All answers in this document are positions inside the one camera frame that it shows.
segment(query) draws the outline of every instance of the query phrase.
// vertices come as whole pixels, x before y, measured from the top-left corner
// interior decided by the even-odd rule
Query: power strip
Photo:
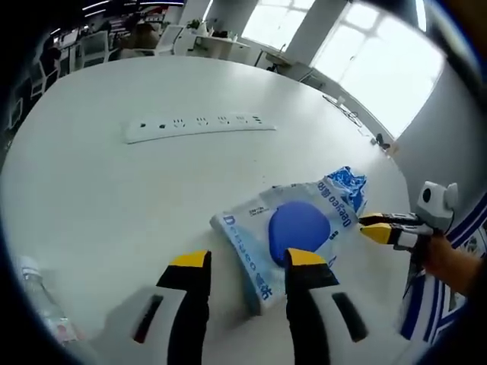
[[[152,116],[130,122],[125,137],[126,143],[132,144],[178,135],[235,131],[275,131],[275,126],[258,114],[249,113],[227,113],[216,116],[179,115],[173,118]]]

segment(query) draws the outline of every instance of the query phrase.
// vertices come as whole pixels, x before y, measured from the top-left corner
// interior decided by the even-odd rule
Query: white and blue package
[[[240,257],[249,279],[246,299],[254,314],[263,314],[285,295],[282,250],[292,245],[314,251],[332,266],[335,246],[357,222],[355,209],[328,176],[275,186],[210,220]]]
[[[354,175],[349,166],[344,166],[327,176],[331,184],[340,192],[342,200],[361,215],[367,200],[364,188],[367,183],[365,175]]]

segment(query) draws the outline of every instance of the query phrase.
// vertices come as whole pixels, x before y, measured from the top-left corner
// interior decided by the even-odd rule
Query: blue lid
[[[306,202],[280,205],[269,222],[271,257],[284,267],[286,249],[315,252],[328,240],[330,231],[328,219],[314,205]]]

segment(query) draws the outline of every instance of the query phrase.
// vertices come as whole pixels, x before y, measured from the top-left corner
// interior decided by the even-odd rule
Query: desk
[[[194,37],[192,45],[200,39],[201,46],[208,50],[207,57],[211,59],[224,59],[245,63],[250,47],[241,42],[234,42],[228,38],[218,38],[216,36],[201,36],[198,34],[185,33],[183,37]]]
[[[278,129],[123,142],[133,119],[181,111],[255,112]],[[368,175],[367,211],[409,211],[397,165],[319,91],[233,62],[125,59],[60,79],[29,113],[1,175],[3,227],[12,254],[47,269],[47,287],[88,338],[174,256],[210,249],[215,338],[248,314],[237,255],[211,216],[343,165]],[[408,264],[409,254],[354,231],[333,267],[386,316],[401,302]]]

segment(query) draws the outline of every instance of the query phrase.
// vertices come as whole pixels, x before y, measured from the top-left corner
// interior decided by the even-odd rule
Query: bright window
[[[242,37],[285,51],[314,0],[259,0]]]
[[[429,98],[443,64],[443,54],[421,33],[360,2],[344,11],[312,62],[394,139]]]

